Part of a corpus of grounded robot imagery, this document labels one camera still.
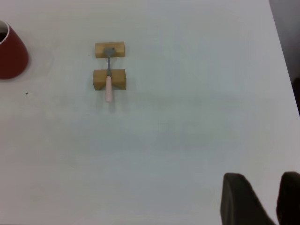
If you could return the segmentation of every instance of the white table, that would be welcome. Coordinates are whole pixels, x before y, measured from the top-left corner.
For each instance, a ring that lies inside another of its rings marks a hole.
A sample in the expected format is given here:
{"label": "white table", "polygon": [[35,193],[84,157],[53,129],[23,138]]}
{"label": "white table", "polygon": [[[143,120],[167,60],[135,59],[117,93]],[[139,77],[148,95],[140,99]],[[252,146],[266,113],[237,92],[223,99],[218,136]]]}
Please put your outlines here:
{"label": "white table", "polygon": [[[300,119],[267,0],[0,0],[31,55],[0,82],[0,223],[221,224],[223,175],[276,221]],[[125,41],[127,90],[94,91]]]}

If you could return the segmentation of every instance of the wooden block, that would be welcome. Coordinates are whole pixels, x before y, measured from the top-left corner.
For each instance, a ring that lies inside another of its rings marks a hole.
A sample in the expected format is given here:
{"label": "wooden block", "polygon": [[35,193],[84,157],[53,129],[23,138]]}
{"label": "wooden block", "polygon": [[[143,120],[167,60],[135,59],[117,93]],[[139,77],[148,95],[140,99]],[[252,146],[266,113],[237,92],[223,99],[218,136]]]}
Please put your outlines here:
{"label": "wooden block", "polygon": [[95,45],[95,56],[96,58],[107,58],[104,53],[105,48],[114,48],[116,50],[112,57],[123,57],[125,56],[125,43],[122,42],[108,42],[108,43],[96,43]]}
{"label": "wooden block", "polygon": [[[93,84],[95,90],[101,90],[105,87],[107,69],[94,70]],[[126,90],[126,73],[124,69],[112,69],[112,85]]]}

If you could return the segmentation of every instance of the pink handle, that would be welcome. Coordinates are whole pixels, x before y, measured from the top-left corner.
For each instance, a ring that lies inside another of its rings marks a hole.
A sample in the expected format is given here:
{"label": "pink handle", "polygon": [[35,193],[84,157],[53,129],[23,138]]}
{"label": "pink handle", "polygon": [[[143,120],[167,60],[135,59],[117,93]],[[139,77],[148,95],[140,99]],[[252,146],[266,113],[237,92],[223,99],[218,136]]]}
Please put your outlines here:
{"label": "pink handle", "polygon": [[106,86],[105,86],[105,101],[111,102],[112,100],[113,100],[112,78],[110,76],[107,76]]}

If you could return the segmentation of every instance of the spoon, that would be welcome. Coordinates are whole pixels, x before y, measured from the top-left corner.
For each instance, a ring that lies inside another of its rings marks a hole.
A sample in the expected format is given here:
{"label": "spoon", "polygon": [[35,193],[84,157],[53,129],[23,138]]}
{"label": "spoon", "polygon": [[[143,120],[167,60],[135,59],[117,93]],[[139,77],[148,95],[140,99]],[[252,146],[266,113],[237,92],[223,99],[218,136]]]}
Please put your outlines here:
{"label": "spoon", "polygon": [[112,91],[112,71],[111,71],[111,57],[116,52],[114,48],[104,49],[104,53],[108,57],[108,68],[107,68],[107,77],[105,85],[105,101],[111,102],[113,100],[113,91]]}

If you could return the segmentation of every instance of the red cup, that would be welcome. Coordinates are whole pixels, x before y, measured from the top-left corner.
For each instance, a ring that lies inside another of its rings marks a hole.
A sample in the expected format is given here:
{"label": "red cup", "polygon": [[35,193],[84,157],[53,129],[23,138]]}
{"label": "red cup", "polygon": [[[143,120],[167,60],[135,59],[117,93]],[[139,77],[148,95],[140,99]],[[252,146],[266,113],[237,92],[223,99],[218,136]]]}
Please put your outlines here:
{"label": "red cup", "polygon": [[16,32],[0,20],[0,79],[20,75],[28,65],[28,52]]}

